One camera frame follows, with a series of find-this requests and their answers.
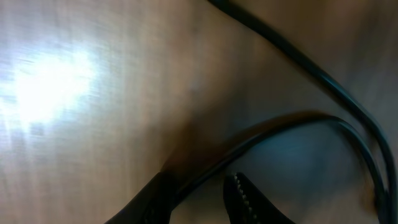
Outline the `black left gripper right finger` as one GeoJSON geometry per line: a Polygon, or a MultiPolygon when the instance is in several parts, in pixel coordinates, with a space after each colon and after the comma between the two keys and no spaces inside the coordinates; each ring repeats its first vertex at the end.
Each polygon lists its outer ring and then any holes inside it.
{"type": "Polygon", "coordinates": [[[241,172],[225,177],[223,201],[230,224],[294,224],[241,172]]]}

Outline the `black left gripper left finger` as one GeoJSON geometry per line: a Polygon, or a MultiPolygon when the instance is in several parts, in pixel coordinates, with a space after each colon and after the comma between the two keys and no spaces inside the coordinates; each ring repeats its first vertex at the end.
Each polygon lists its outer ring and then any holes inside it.
{"type": "Polygon", "coordinates": [[[175,177],[159,172],[106,224],[169,224],[177,190],[175,177]]]}

